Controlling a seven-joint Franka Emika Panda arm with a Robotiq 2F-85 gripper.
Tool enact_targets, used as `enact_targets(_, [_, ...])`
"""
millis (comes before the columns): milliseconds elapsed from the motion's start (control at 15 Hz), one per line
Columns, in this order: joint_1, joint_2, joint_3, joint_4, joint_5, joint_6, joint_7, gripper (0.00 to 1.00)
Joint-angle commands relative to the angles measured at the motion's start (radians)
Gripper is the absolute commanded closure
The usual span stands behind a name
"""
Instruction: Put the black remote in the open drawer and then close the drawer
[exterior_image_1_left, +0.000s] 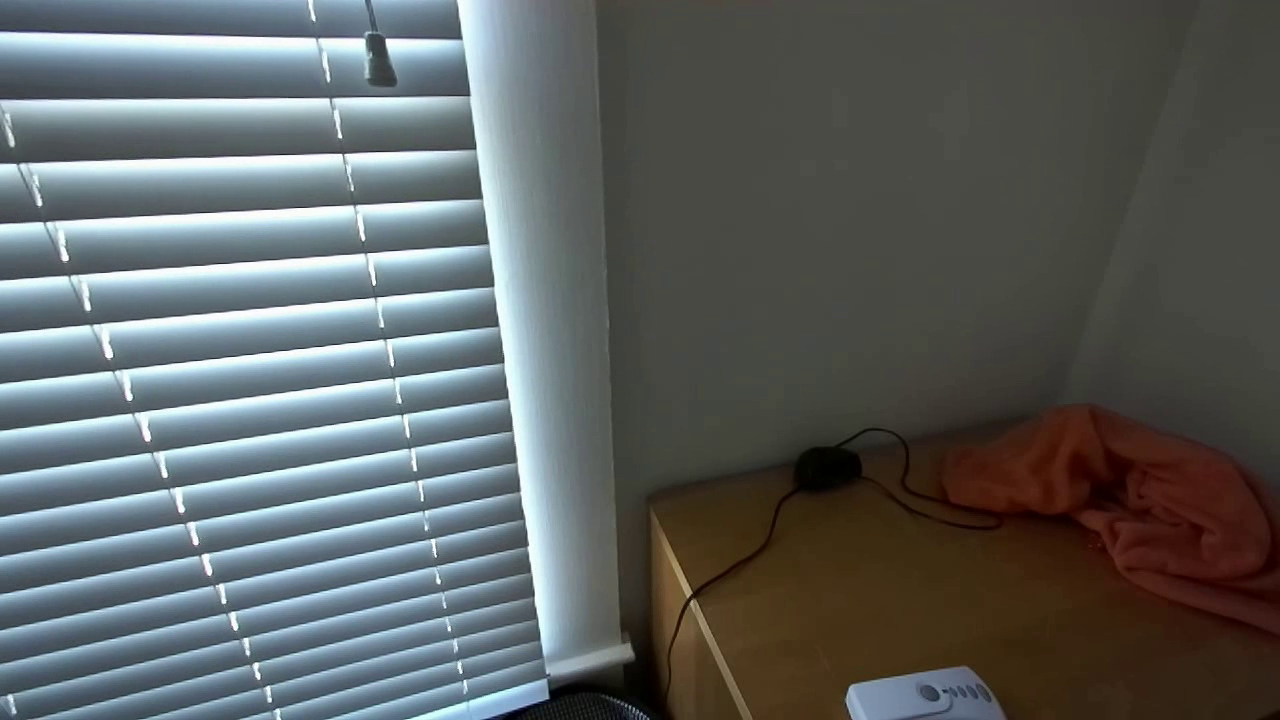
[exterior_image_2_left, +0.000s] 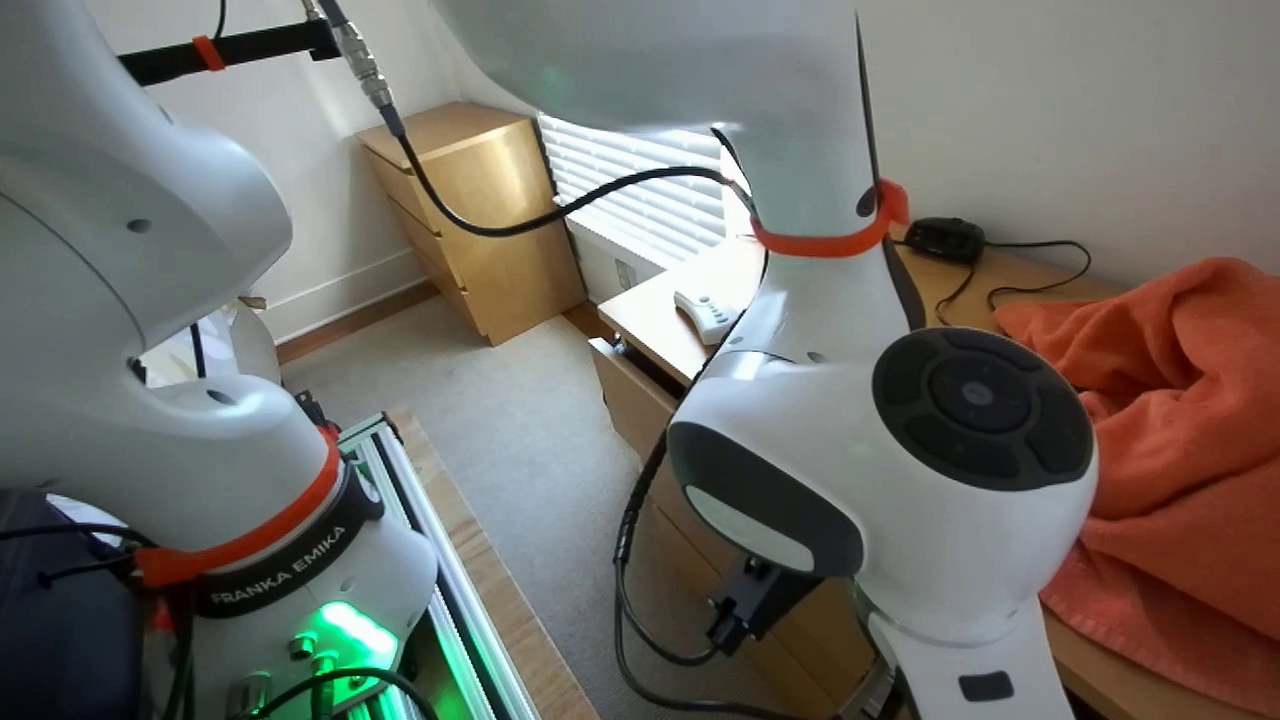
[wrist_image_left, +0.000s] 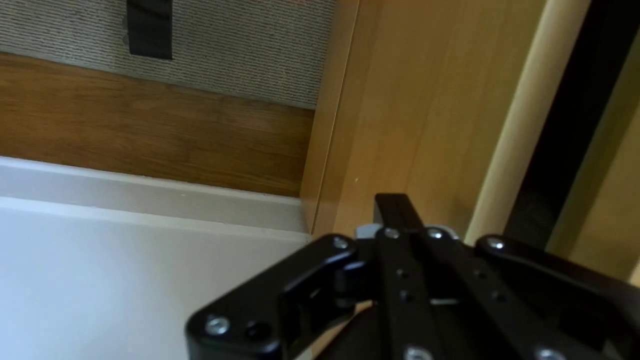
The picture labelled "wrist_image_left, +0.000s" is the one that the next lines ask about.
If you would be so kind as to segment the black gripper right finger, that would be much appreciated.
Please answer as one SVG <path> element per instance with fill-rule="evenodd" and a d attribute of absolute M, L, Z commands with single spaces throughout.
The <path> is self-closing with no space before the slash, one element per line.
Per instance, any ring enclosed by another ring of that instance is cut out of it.
<path fill-rule="evenodd" d="M 478 341 L 502 360 L 640 360 L 640 291 L 490 234 L 473 246 L 443 228 L 421 243 L 435 295 L 478 315 Z"/>

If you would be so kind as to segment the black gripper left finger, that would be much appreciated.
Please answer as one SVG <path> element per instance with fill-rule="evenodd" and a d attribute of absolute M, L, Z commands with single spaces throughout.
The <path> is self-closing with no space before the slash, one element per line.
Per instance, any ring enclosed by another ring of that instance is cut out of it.
<path fill-rule="evenodd" d="M 196 310 L 188 360 L 293 360 L 333 327 L 331 360 L 438 360 L 421 255 L 458 237 L 421 222 L 403 195 L 373 205 L 359 237 L 325 234 Z"/>

